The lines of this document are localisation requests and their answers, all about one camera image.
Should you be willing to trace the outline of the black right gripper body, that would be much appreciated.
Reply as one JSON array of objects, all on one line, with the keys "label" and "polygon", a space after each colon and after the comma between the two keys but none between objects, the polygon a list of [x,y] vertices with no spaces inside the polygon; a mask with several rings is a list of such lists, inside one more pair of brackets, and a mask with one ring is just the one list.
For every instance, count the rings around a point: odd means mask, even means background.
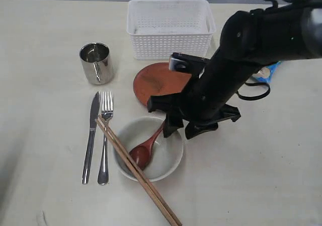
[{"label": "black right gripper body", "polygon": [[150,96],[149,112],[179,110],[182,118],[195,125],[210,125],[224,120],[237,121],[240,112],[226,102],[242,85],[241,78],[229,80],[229,74],[240,68],[223,57],[217,49],[198,76],[191,75],[181,92],[163,96]]}]

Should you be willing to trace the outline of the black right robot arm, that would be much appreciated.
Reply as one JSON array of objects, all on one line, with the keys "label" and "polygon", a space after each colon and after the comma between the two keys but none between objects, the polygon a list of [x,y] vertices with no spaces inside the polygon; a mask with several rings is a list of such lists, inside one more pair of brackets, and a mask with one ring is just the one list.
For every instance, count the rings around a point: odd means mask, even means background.
[{"label": "black right robot arm", "polygon": [[169,69],[191,77],[181,92],[151,96],[149,112],[165,112],[163,135],[183,122],[187,139],[215,131],[221,121],[237,121],[240,112],[227,104],[248,79],[279,61],[321,58],[321,0],[276,0],[266,9],[238,11],[224,24],[219,47],[210,58],[183,53],[170,56]]}]

